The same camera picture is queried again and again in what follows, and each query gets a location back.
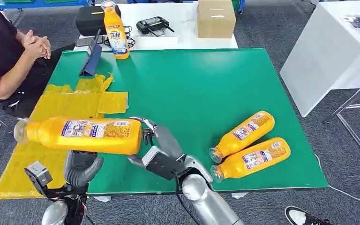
robotic arm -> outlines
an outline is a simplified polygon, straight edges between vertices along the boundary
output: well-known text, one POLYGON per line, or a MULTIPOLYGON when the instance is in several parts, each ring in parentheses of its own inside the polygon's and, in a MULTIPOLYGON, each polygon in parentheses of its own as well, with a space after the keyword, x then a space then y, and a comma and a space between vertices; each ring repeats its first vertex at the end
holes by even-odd
MULTIPOLYGON (((151 148, 142 157, 128 156, 128 160, 167 180, 175 179, 176 195, 193 220, 200 224, 184 206, 179 192, 191 202, 205 225, 243 225, 243 222, 217 192, 213 191, 213 179, 195 157, 181 149, 171 132, 154 121, 142 117, 130 117, 147 125, 143 132, 145 144, 151 148), (154 145, 155 137, 158 146, 154 145)), ((67 183, 57 189, 48 189, 52 177, 39 162, 25 168, 25 172, 38 192, 54 201, 43 216, 42 225, 82 224, 86 216, 88 182, 100 170, 103 159, 97 153, 68 151, 64 177, 67 183)))
POLYGON ((45 166, 35 162, 26 167, 28 175, 37 191, 53 201, 45 210, 42 225, 80 225, 86 215, 86 192, 91 181, 103 165, 103 158, 97 153, 69 150, 64 165, 67 181, 60 188, 49 189, 47 184, 52 176, 45 166))
POLYGON ((176 179, 176 195, 182 203, 178 191, 196 209, 199 218, 205 225, 243 225, 243 222, 217 192, 213 191, 213 179, 205 167, 195 157, 186 155, 171 132, 154 121, 142 117, 130 117, 147 125, 144 131, 145 144, 151 148, 142 157, 128 156, 128 160, 167 180, 176 179), (155 137, 158 146, 152 142, 155 137))

black sneaker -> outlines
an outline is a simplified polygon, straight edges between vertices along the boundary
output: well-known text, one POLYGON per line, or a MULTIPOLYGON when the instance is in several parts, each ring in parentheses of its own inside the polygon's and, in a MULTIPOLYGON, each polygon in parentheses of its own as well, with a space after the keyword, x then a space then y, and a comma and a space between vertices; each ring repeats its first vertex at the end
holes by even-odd
POLYGON ((333 225, 329 220, 320 220, 308 212, 295 206, 285 208, 285 216, 293 225, 333 225))

yellow detergent bottle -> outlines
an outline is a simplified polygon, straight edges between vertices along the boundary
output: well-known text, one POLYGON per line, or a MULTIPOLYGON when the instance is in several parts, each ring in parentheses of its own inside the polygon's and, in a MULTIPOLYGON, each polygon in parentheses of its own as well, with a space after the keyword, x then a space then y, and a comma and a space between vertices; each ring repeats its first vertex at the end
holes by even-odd
POLYGON ((127 59, 129 57, 128 41, 126 40, 122 19, 115 12, 115 3, 110 0, 104 1, 101 8, 104 10, 104 26, 114 57, 118 60, 127 59))
POLYGON ((229 156, 222 164, 213 165, 210 171, 214 180, 220 183, 226 178, 241 178, 265 169, 290 154, 286 141, 275 137, 229 156))
POLYGON ((21 120, 14 135, 18 142, 39 142, 52 149, 133 155, 140 147, 142 127, 131 119, 52 117, 42 122, 21 120))
POLYGON ((274 123, 274 117, 268 112, 259 111, 255 113, 225 134, 216 147, 210 148, 210 158, 214 162, 220 163, 224 157, 241 151, 270 132, 274 127, 274 123))

black bag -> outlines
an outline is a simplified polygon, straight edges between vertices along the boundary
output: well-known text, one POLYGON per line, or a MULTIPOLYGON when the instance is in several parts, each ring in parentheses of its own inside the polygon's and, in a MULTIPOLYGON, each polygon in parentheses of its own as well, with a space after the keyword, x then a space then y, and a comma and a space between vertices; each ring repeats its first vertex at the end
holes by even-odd
MULTIPOLYGON (((121 17, 118 5, 115 6, 115 11, 121 17)), ((100 6, 80 8, 75 23, 83 36, 94 36, 98 29, 101 30, 100 35, 107 34, 104 26, 104 11, 100 6)))

green tabletop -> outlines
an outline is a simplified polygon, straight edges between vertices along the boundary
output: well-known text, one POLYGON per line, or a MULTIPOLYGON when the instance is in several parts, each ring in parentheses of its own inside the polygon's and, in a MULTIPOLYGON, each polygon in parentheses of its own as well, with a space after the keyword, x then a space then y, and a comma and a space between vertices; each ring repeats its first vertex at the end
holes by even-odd
MULTIPOLYGON (((50 83, 74 89, 86 52, 65 52, 50 83)), ((328 183, 308 144, 284 88, 264 49, 132 51, 115 61, 103 52, 97 73, 113 73, 108 91, 127 91, 125 118, 139 115, 171 130, 186 154, 210 169, 208 148, 259 110, 275 118, 271 132, 257 142, 284 138, 288 159, 240 179, 213 183, 217 191, 283 188, 326 188, 328 183)), ((142 145, 139 155, 148 149, 142 145)), ((167 181, 130 164, 125 156, 99 154, 102 169, 90 182, 89 194, 172 193, 167 181)))

